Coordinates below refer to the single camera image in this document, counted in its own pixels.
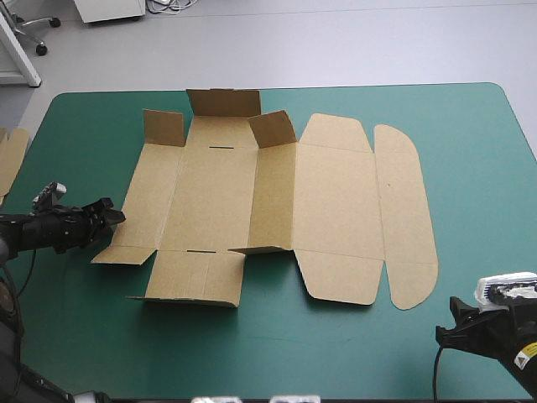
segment white cable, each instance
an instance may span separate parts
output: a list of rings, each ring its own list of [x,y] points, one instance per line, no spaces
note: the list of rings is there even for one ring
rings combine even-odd
[[[180,0],[170,0],[169,4],[165,6],[155,0],[147,0],[146,4],[149,11],[152,13],[177,15],[182,10],[192,7],[197,2],[198,0],[190,0],[186,4],[182,4]]]

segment cardboard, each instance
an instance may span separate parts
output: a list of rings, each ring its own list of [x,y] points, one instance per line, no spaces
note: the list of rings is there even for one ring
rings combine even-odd
[[[28,141],[26,130],[16,128],[8,135],[5,128],[0,128],[0,205],[17,177]]]
[[[180,113],[144,111],[127,221],[93,259],[142,264],[156,251],[135,298],[238,306],[245,255],[280,250],[294,250],[315,298],[372,304],[384,261],[397,307],[429,295],[434,238],[404,134],[378,126],[374,154],[357,120],[314,114],[298,142],[285,111],[260,115],[257,91],[188,95],[187,140]]]
[[[258,146],[257,91],[188,91],[195,116],[144,111],[145,144],[123,206],[127,221],[92,262],[142,264],[158,250],[143,299],[238,306]]]
[[[311,296],[361,305],[375,301],[385,261],[393,303],[421,303],[438,261],[410,139],[378,125],[374,154],[357,120],[314,114],[293,144],[284,115],[249,119],[269,148],[259,151],[248,246],[232,250],[294,250]]]

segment gray floor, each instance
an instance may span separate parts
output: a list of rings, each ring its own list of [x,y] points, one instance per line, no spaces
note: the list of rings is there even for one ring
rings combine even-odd
[[[32,135],[62,92],[491,81],[537,150],[537,0],[199,0],[176,17],[88,26],[71,0],[19,0],[50,48],[43,85],[0,87]]]

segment cardboard flap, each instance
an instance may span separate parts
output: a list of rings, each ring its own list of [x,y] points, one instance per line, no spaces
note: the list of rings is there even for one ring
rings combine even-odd
[[[295,250],[308,293],[328,301],[371,305],[375,302],[383,261],[340,254]]]
[[[197,116],[250,118],[261,114],[258,90],[186,90]]]
[[[375,158],[392,301],[410,309],[429,296],[438,276],[420,159],[412,141],[387,125],[375,127]]]
[[[125,255],[126,249],[117,247],[150,250],[159,247],[182,154],[182,147],[143,146],[123,203],[127,220],[117,226],[110,250],[105,249],[102,256],[113,259],[113,263],[132,264],[130,255]]]
[[[300,143],[372,153],[368,136],[360,122],[321,113],[311,115]]]
[[[238,252],[240,254],[272,254],[275,252],[284,252],[286,248],[281,248],[280,246],[258,246],[258,247],[251,247],[251,248],[233,248],[229,249],[231,252]]]
[[[109,246],[91,260],[92,263],[109,264],[142,264],[153,252],[154,248],[137,248],[134,246]]]
[[[248,247],[292,248],[296,143],[258,152]]]
[[[286,111],[255,116],[248,120],[260,149],[296,143],[293,124]]]
[[[244,256],[229,253],[159,251],[145,298],[219,301],[238,306]]]
[[[29,135],[26,130],[16,128],[9,136],[3,130],[0,137],[0,196],[4,197],[9,193],[23,163]]]
[[[143,128],[146,143],[185,146],[182,113],[144,109]]]

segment cardboard tab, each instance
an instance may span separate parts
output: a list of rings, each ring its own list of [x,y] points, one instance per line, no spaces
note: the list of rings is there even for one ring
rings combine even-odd
[[[110,246],[91,260],[101,264],[136,264],[141,265],[157,249],[135,246]]]
[[[259,115],[248,120],[260,149],[296,143],[293,124],[286,111]]]
[[[29,135],[26,130],[16,128],[8,135],[8,131],[0,131],[0,197],[4,198],[17,177],[23,163]]]
[[[412,141],[387,125],[375,127],[375,155],[392,301],[410,309],[429,296],[438,276],[420,158]]]
[[[186,90],[197,116],[250,118],[261,114],[258,90]]]
[[[308,293],[328,301],[371,305],[377,298],[383,261],[295,250]]]
[[[185,145],[183,114],[177,112],[143,110],[145,142],[158,145]]]
[[[321,113],[311,115],[300,143],[372,153],[368,136],[360,122]]]

